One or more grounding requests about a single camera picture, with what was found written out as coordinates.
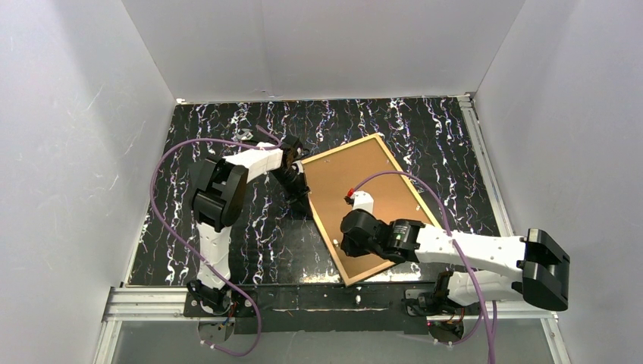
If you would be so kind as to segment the green wooden photo frame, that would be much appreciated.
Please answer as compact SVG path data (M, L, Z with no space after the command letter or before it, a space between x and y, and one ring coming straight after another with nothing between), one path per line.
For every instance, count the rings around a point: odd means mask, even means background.
M410 219L439 224L377 133L308 157L302 164L313 219L346 286L394 265L374 254L349 257L340 248L340 223L352 209L363 209L385 223Z

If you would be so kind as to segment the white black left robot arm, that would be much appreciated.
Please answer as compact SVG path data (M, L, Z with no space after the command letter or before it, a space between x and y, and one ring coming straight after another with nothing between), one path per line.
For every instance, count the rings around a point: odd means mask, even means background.
M301 162L307 152L299 138L287 135L280 146L263 140L249 150L208 157L191 167L190 206L204 261L187 289L206 312L223 315L232 304L231 289L226 283L231 276L231 228L243 210L249 182L271 174L283 187L287 204L295 213L312 214L310 189Z

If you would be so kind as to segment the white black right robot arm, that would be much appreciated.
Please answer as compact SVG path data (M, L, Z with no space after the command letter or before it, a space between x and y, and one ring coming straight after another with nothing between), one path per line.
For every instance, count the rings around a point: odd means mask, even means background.
M375 254L394 263L469 266L473 273L438 278L435 303L470 306L486 300L524 301L536 308L569 308L569 254L548 232L531 228L525 236L490 237L447 232L416 220L386 223L364 209L340 224L340 248L352 257Z

